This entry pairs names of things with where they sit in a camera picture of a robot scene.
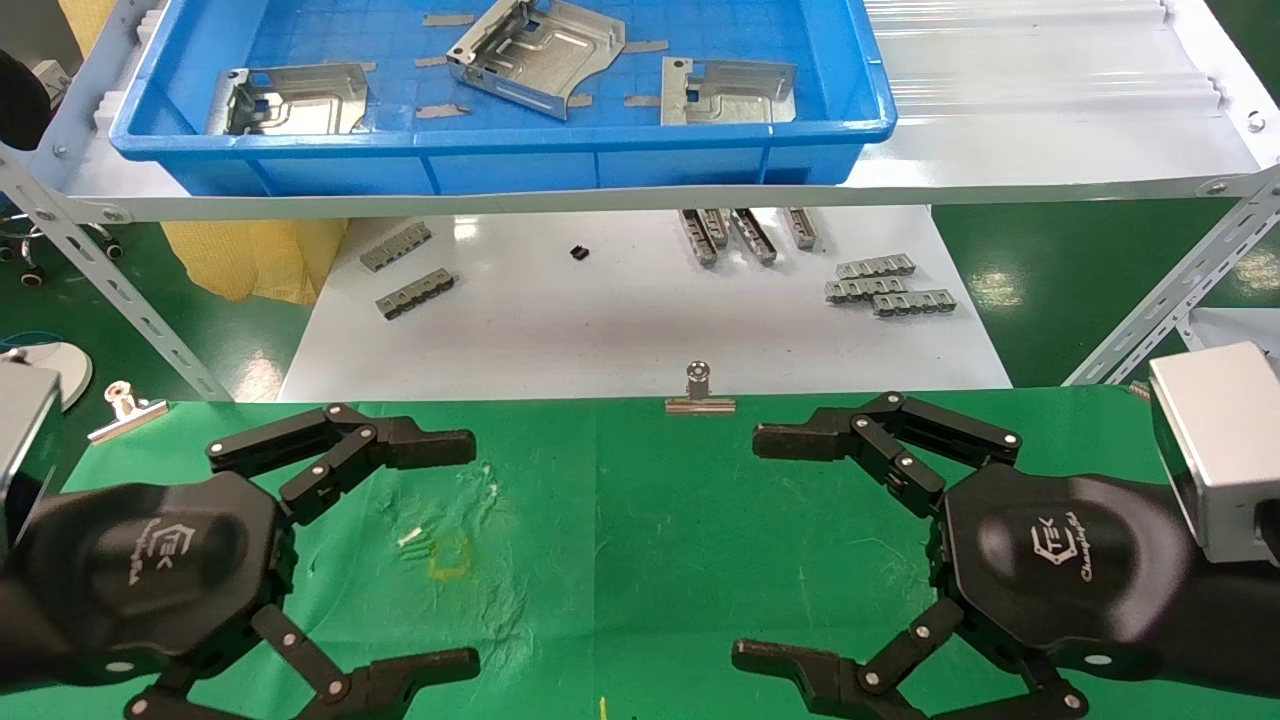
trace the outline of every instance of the metal clip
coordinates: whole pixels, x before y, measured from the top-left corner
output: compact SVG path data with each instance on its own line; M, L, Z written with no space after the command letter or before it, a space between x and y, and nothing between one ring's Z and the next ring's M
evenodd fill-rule
M712 366L701 360L689 364L687 397L667 400L668 415L732 415L737 411L737 401L732 397L712 397Z
M150 404L146 400L133 400L133 386L124 380L106 386L102 397L115 410L115 421L88 434L88 441L93 445L102 445L114 437L123 436L169 411L169 404L164 400Z

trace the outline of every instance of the sheet metal part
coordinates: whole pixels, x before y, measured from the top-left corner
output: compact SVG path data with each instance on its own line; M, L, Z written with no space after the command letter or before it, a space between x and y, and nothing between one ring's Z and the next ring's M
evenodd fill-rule
M413 281L396 292L383 297L376 302L378 311L388 320L402 315L407 310L426 302L453 287L456 278L444 268Z
M378 243L378 247L361 255L360 261L376 273L429 240L431 240L431 231L428 229L426 223L419 220Z
M369 102L361 63L225 70L206 135L346 135Z
M568 99L626 46L622 20L550 0L498 0L449 49L449 73L498 97L562 120Z
M709 268L716 264L716 246L707 233L703 217L698 210L681 210L680 220L685 228L685 237L689 238L689 247L694 250L698 264Z
M781 211L783 222L791 228L791 237L800 250L813 250L818 242L818 231L813 227L813 220L804 208L786 208Z
M908 292L906 286L897 278L867 278L861 281L833 281L827 283L827 302L842 305L845 302L858 302L870 300L877 295L890 295Z
M764 228L760 227L759 220L755 219L751 210L749 208L737 208L730 213L730 217L733 220L733 229L737 231L739 237L746 243L751 255L755 255L755 259L762 265L772 265L778 259L778 250L773 247L769 236L764 234Z
M728 210L712 208L701 213L703 225L707 227L707 237L712 238L712 243L721 250L728 247Z
M956 309L956 300L945 290L924 290L919 292L895 292L872 297L876 314L881 318L896 315L919 315L922 313L950 313Z
M732 397L712 397L712 366L701 360L694 360L685 369L689 383L685 397L671 397L666 401L668 415L732 415L737 411L737 401Z
M902 252L836 265L836 277L845 281L882 278L884 275L910 275L914 272L915 263Z
M788 123L796 119L795 83L790 63L667 56L662 124Z

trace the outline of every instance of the green tablecloth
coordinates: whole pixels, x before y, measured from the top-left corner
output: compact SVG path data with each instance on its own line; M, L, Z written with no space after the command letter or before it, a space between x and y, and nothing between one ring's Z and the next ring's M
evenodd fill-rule
M383 470L300 529L285 611L344 669L477 647L480 678L424 691L413 719L599 720L604 698L614 720L800 720L795 688L736 671L730 643L746 635L868 660L933 598L927 528L852 462L754 457L751 428L867 397L746 397L717 418L667 418L654 398L361 404L429 429L470 428L479 460ZM1117 388L925 397L1021 433L1025 471L1164 482L1148 407ZM207 442L302 409L179 404L90 450L68 489L204 479ZM288 475L261 482L276 488ZM1098 720L1280 717L1271 700L1071 680ZM116 719L143 684L8 697L0 717ZM940 712L1023 687L956 639L904 692ZM280 720L308 693L260 646L192 698Z

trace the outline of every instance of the metal bracket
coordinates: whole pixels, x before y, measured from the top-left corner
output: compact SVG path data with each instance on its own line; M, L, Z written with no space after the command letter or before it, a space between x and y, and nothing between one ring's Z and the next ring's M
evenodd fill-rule
M663 58L662 124L788 123L795 85L790 63Z
M1280 165L1201 238L1062 384L1117 384L1280 220Z
M568 119L570 95L604 70L627 44L626 26L550 0L498 0L447 55L453 79L504 100Z
M737 413L737 401L732 397L712 397L712 366L701 360L689 364L689 384L686 397L667 400L668 415L732 415Z
M360 63L234 68L214 90L206 135L347 135L365 119Z

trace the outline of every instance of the small white object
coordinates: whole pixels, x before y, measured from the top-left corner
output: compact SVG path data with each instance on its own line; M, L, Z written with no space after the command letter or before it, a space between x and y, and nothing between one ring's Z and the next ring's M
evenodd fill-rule
M102 101L93 110L93 132L97 137L108 137L111 132L111 123L120 114L120 105L124 104L124 91L109 90L102 95Z

